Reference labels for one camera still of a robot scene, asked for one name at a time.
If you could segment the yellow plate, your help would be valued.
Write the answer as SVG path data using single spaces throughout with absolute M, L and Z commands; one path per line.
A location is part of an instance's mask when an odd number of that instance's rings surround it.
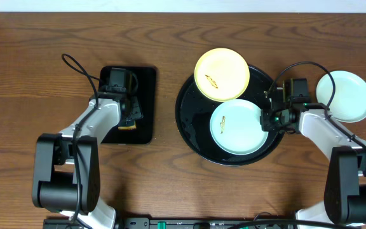
M 238 52 L 215 48 L 198 59 L 194 68 L 194 80 L 205 97 L 226 102 L 244 93 L 250 81 L 250 71 L 247 62 Z

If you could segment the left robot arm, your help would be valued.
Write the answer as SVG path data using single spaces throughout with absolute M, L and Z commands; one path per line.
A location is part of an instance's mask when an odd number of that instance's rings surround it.
M 57 134 L 36 141 L 32 202 L 69 218 L 67 227 L 115 228 L 116 210 L 100 198 L 98 146 L 120 123 L 142 117 L 136 96 L 100 92 Z

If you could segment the green yellow sponge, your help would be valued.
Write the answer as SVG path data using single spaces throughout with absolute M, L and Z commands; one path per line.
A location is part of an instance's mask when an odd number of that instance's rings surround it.
M 136 126 L 136 121 L 134 120 L 130 120 L 130 121 L 126 121 L 126 122 L 123 122 L 121 124 L 118 125 L 118 129 L 119 130 L 135 130 L 137 128 Z

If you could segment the light green plate front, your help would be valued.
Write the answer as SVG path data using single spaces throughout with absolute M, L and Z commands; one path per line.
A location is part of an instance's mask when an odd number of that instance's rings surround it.
M 348 71 L 332 71 L 335 95 L 330 112 L 338 121 L 354 123 L 366 118 L 366 82 Z

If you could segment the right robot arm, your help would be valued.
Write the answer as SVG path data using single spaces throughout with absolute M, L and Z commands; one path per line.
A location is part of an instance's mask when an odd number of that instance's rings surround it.
M 264 131 L 294 131 L 310 139 L 329 159 L 323 202 L 296 212 L 296 219 L 366 225 L 366 141 L 331 117 L 323 104 L 264 109 Z

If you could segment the light green plate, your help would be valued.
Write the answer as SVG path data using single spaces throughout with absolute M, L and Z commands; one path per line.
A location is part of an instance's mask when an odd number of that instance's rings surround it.
M 262 130 L 261 109 L 243 99 L 220 104 L 210 118 L 210 133 L 219 148 L 233 155 L 249 155 L 260 149 L 268 139 Z
M 330 112 L 338 121 L 354 123 L 366 118 L 366 82 L 348 71 L 332 71 L 335 95 Z

